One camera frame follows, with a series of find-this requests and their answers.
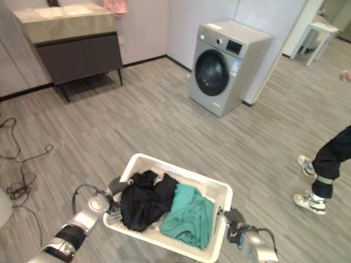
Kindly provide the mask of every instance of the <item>display screen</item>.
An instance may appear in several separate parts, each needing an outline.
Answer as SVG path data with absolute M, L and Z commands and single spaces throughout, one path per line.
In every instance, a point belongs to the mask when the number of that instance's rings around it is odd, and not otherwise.
M 229 40 L 227 45 L 227 50 L 239 55 L 242 44 L 236 43 L 234 41 Z

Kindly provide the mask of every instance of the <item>faucet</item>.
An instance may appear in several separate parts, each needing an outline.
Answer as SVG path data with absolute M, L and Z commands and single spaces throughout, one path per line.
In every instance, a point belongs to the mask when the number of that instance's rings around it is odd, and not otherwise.
M 47 0 L 47 2 L 48 2 L 48 5 L 50 7 L 59 7 L 60 6 L 59 0 Z

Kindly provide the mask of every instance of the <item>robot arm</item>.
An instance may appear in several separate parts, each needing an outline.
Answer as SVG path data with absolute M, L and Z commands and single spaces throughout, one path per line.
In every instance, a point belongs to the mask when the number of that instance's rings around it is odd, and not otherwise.
M 28 263 L 71 263 L 95 224 L 114 208 L 113 195 L 132 183 L 133 180 L 120 182 L 120 178 L 111 181 L 107 190 L 91 197 L 84 209 L 76 213 Z M 275 245 L 274 249 L 267 246 L 259 235 L 260 229 L 246 225 L 237 209 L 220 212 L 229 221 L 228 241 L 237 244 L 249 263 L 278 262 Z
M 102 215 L 114 204 L 113 195 L 122 192 L 133 181 L 119 182 L 116 178 L 109 188 L 90 198 L 85 208 L 76 213 L 62 229 L 44 245 L 28 263 L 70 263 Z
M 222 212 L 229 222 L 227 239 L 229 243 L 237 244 L 244 257 L 250 263 L 275 263 L 278 262 L 274 236 L 266 228 L 256 228 L 247 225 L 242 214 L 231 208 L 230 211 Z M 273 240 L 273 247 L 266 245 L 259 232 L 267 231 Z

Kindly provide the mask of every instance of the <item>laundry basket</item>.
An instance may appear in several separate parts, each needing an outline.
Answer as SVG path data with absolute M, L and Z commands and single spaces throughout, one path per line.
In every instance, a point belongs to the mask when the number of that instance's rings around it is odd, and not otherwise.
M 135 154 L 129 160 L 121 177 L 121 181 L 127 181 L 134 173 L 143 173 L 146 170 L 152 170 L 157 174 L 167 173 L 181 184 L 192 185 L 196 187 L 203 196 L 214 203 L 213 230 L 208 247 L 203 250 L 191 247 L 182 241 L 163 235 L 158 227 L 148 227 L 144 232 L 129 230 L 121 221 L 122 216 L 120 211 L 111 215 L 105 214 L 103 218 L 105 226 L 131 237 L 185 255 L 199 262 L 214 263 L 218 259 L 227 225 L 224 216 L 217 215 L 217 211 L 219 207 L 224 210 L 230 209 L 233 196 L 231 187 L 220 181 L 196 174 L 192 171 L 141 153 Z

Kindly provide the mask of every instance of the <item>shoe sole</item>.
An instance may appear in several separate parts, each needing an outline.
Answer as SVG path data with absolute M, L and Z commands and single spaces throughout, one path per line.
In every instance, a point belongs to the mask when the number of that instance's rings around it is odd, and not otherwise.
M 302 208 L 304 208 L 304 209 L 307 209 L 307 210 L 309 210 L 309 211 L 311 211 L 311 212 L 313 212 L 313 213 L 315 213 L 315 214 L 318 214 L 318 215 L 325 215 L 325 214 L 326 214 L 325 210 L 319 210 L 319 209 L 317 209 L 317 208 L 312 208 L 312 207 L 310 207 L 308 204 L 307 204 L 307 205 L 304 205 L 304 204 L 299 203 L 299 202 L 295 199 L 295 196 L 293 197 L 293 201 L 294 201 L 294 203 L 295 203 L 297 206 L 302 207 Z
M 300 156 L 297 157 L 297 163 L 300 165 L 302 174 L 309 179 L 316 179 L 317 175 L 316 174 L 310 174 L 308 171 L 306 171 L 304 165 L 303 165 L 303 160 L 300 160 Z

